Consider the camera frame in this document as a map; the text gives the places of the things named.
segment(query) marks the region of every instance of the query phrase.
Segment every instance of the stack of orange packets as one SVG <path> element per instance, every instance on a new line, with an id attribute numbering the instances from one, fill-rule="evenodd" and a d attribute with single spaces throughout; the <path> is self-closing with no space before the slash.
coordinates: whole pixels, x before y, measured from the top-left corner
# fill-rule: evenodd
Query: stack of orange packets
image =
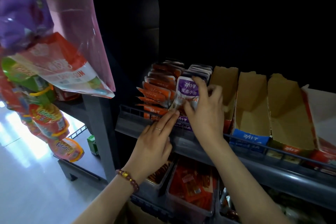
<path id="1" fill-rule="evenodd" d="M 168 112 L 168 108 L 175 99 L 176 81 L 185 70 L 184 64 L 179 61 L 166 60 L 163 63 L 152 64 L 151 70 L 142 82 L 142 88 L 137 89 L 144 95 L 137 97 L 143 104 L 145 111 L 161 116 Z M 159 120 L 159 116 L 144 113 L 144 118 Z"/>
<path id="2" fill-rule="evenodd" d="M 171 182 L 169 193 L 207 211 L 213 204 L 217 179 L 212 167 L 191 160 L 180 159 Z"/>

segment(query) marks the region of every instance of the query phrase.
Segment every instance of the floor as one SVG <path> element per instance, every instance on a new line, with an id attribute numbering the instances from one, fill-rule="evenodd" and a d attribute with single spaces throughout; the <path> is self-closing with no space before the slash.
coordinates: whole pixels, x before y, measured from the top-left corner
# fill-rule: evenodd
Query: floor
<path id="1" fill-rule="evenodd" d="M 83 123 L 64 114 L 70 133 Z M 100 193 L 65 178 L 47 144 L 0 101 L 0 223 L 68 224 Z"/>

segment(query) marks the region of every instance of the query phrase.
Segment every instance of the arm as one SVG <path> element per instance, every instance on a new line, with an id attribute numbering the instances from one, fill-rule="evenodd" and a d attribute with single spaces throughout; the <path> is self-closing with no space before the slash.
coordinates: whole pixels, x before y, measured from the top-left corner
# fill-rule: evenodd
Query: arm
<path id="1" fill-rule="evenodd" d="M 167 161 L 172 149 L 168 136 L 178 118 L 178 111 L 169 111 L 159 122 L 148 125 L 139 136 L 131 157 L 122 168 L 129 172 L 138 184 Z M 116 175 L 73 224 L 113 223 L 132 193 L 131 183 Z"/>
<path id="2" fill-rule="evenodd" d="M 186 102 L 184 110 L 197 139 L 230 193 L 242 223 L 289 223 L 223 138 L 222 88 L 215 85 L 207 88 L 202 79 L 193 79 L 199 87 L 197 109 L 194 111 Z"/>

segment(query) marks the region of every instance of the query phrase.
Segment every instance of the green snack package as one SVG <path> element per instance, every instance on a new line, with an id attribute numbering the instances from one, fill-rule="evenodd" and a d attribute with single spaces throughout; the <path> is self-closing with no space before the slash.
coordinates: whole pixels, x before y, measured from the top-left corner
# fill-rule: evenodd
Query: green snack package
<path id="1" fill-rule="evenodd" d="M 96 155 L 98 156 L 98 148 L 97 148 L 97 145 L 96 145 L 96 140 L 95 140 L 95 136 L 91 135 L 87 138 L 87 142 L 89 144 L 89 147 L 90 147 L 90 151 L 93 155 Z"/>
<path id="2" fill-rule="evenodd" d="M 10 57 L 3 57 L 1 66 L 7 78 L 25 94 L 28 103 L 46 105 L 56 99 L 49 83 L 25 66 Z"/>

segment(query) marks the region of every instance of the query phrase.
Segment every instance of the purple bag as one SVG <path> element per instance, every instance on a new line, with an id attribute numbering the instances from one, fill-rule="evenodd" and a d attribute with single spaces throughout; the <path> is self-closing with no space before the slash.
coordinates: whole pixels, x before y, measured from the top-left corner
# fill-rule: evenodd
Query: purple bag
<path id="1" fill-rule="evenodd" d="M 0 0 L 0 44 L 7 49 L 6 55 L 51 34 L 53 26 L 46 0 Z"/>

